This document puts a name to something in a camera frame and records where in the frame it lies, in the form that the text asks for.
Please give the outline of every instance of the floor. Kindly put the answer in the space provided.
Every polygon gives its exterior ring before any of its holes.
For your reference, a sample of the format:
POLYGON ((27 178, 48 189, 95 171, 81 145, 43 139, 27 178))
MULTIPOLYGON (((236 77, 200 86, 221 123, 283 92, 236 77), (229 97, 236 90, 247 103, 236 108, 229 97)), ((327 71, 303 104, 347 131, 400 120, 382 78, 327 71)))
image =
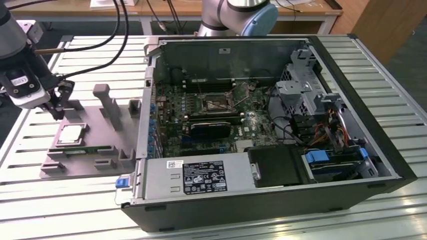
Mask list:
MULTIPOLYGON (((173 31, 173 24, 168 23, 167 27, 173 31)), ((108 36, 115 28, 113 22, 55 22, 52 30, 43 35, 37 47, 40 49, 55 48, 64 35, 75 36, 108 36)), ((197 22, 185 24, 184 33, 191 34, 199 28, 197 22)), ((159 26, 152 26, 153 34, 164 34, 159 26)), ((121 25, 119 34, 124 34, 121 25)), ((141 35, 143 30, 137 22, 129 23, 129 34, 141 35)), ((419 24, 414 35, 408 38, 406 44, 399 49, 390 64, 386 66, 402 86, 412 95, 420 106, 427 111, 427 18, 419 24)), ((0 98, 0 146, 8 136, 16 118, 20 114, 17 108, 11 101, 0 98)))

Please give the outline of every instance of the metal workbench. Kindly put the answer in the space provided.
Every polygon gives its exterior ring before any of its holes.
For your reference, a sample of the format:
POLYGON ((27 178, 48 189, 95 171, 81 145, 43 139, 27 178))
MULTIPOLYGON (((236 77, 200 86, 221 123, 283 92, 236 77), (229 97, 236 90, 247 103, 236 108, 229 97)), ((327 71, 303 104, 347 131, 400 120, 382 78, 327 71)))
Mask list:
MULTIPOLYGON (((60 47, 83 47, 107 37, 73 37, 60 47)), ((121 37, 107 46, 52 57, 53 72, 68 73, 105 63, 121 37)), ((115 203, 116 176, 41 180, 40 165, 59 128, 48 113, 23 110, 0 150, 0 239, 400 239, 427 235, 427 116, 359 40, 320 36, 342 71, 383 126, 419 179, 348 210, 245 222, 235 225, 145 233, 115 203)), ((71 78, 72 99, 100 105, 92 95, 108 83, 117 102, 141 97, 144 36, 132 36, 115 65, 71 78)))

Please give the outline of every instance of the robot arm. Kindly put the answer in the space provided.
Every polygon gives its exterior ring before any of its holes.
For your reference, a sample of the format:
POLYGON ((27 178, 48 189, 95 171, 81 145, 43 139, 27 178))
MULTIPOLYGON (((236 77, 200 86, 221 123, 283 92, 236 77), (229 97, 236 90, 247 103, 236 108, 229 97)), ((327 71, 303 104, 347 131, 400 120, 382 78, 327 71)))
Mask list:
POLYGON ((203 0, 197 36, 264 36, 278 20, 278 8, 270 0, 203 0))
MULTIPOLYGON (((203 0, 197 35, 227 36, 231 30, 240 36, 263 36, 276 19, 278 9, 268 0, 203 0)), ((7 94, 20 108, 40 107, 61 120, 75 83, 51 73, 35 50, 7 6, 0 3, 0 95, 7 94)))
POLYGON ((23 109, 40 107, 53 118, 64 118, 63 104, 68 101, 75 83, 60 80, 47 62, 35 54, 35 44, 0 3, 0 85, 13 104, 23 109))

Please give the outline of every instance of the barcode sticker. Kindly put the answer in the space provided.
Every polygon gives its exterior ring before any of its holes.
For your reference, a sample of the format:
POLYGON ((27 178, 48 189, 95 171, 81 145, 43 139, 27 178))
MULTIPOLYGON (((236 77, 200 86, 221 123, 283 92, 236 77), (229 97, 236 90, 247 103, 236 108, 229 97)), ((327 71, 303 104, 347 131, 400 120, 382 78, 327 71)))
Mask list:
POLYGON ((180 169, 180 168, 183 168, 183 164, 184 164, 183 160, 167 161, 165 162, 165 168, 168 168, 168 169, 180 169))

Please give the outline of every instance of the motherboard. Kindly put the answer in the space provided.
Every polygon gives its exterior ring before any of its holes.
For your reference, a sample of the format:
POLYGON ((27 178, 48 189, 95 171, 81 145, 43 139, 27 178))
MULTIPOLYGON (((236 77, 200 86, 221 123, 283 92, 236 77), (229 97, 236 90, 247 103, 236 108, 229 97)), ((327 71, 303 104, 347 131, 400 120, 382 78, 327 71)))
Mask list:
POLYGON ((267 116, 268 87, 253 80, 156 86, 163 157, 243 152, 278 144, 267 116))

